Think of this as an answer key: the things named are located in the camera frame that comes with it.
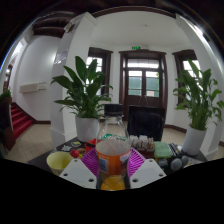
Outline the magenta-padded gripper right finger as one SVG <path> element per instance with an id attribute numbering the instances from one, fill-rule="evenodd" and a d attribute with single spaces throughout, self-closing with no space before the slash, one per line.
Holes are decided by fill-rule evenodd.
<path id="1" fill-rule="evenodd" d="M 131 189 L 143 187 L 166 176 L 154 159 L 146 159 L 135 149 L 131 150 L 128 159 L 127 175 Z"/>

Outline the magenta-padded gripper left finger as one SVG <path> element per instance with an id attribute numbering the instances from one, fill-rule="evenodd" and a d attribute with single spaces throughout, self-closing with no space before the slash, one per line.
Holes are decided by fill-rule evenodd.
<path id="1" fill-rule="evenodd" d="M 98 160 L 96 150 L 91 149 L 81 159 L 73 159 L 60 177 L 78 186 L 95 189 L 97 186 Z"/>

